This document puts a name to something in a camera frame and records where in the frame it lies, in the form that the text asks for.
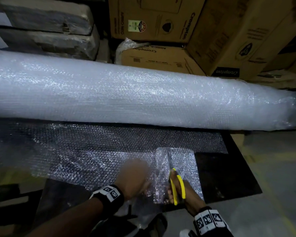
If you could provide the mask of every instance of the person's left hand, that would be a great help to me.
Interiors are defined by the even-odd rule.
[[[148,189],[148,163],[140,159],[128,160],[116,178],[115,185],[122,191],[125,201]]]

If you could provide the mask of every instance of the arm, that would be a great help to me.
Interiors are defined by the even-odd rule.
[[[125,163],[114,183],[121,190],[124,201],[132,199],[148,188],[148,171],[145,161],[135,159]],[[104,209],[98,198],[91,198],[43,223],[27,237],[87,236],[94,226],[105,218]]]
[[[170,178],[178,194],[181,195],[181,186],[176,171],[171,171]],[[185,206],[187,211],[195,218],[193,223],[198,236],[233,237],[227,223],[221,218],[218,211],[206,206],[205,202],[193,190],[189,182],[186,180],[183,182],[185,187]],[[174,203],[171,188],[169,188],[168,194],[170,202]]]

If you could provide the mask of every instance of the person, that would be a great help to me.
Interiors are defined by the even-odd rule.
[[[148,174],[149,167],[145,161],[139,159],[127,161],[121,168],[114,184],[94,191],[89,200],[43,223],[27,236],[88,236],[100,220],[105,220],[113,215],[125,201],[134,198],[149,187],[150,183],[146,180]],[[176,175],[176,172],[172,170],[170,178],[178,194],[181,195],[181,187]],[[218,211],[214,211],[206,206],[189,182],[184,180],[184,185],[186,209],[195,217],[194,226],[198,232],[197,234],[204,237],[233,236],[227,224],[218,214]],[[170,188],[168,194],[170,202],[173,203],[173,195]]]

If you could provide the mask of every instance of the person's right hand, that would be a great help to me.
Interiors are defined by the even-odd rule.
[[[181,196],[181,186],[180,182],[177,178],[177,172],[175,170],[171,170],[170,178],[172,179],[177,193]],[[183,180],[184,187],[185,187],[185,206],[187,211],[192,215],[195,216],[199,213],[200,209],[205,207],[205,202],[199,197],[199,195],[193,190],[190,183],[186,180]],[[171,186],[168,189],[169,200],[171,203],[174,203],[173,194],[171,190]]]

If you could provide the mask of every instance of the scissors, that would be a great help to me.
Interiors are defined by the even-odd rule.
[[[170,151],[168,150],[168,157],[169,157],[169,164],[170,164],[170,169],[173,169],[176,171],[176,169],[173,167],[173,164],[172,164],[172,157],[171,157],[171,153]],[[182,191],[182,199],[185,199],[185,187],[184,187],[184,183],[183,183],[183,180],[181,178],[181,176],[178,174],[176,176],[180,182],[180,186],[181,186],[181,191]],[[172,189],[172,194],[173,194],[173,200],[174,200],[174,205],[178,205],[178,193],[176,191],[176,188],[175,188],[175,185],[172,181],[171,178],[170,179],[170,183],[171,183],[171,189]]]

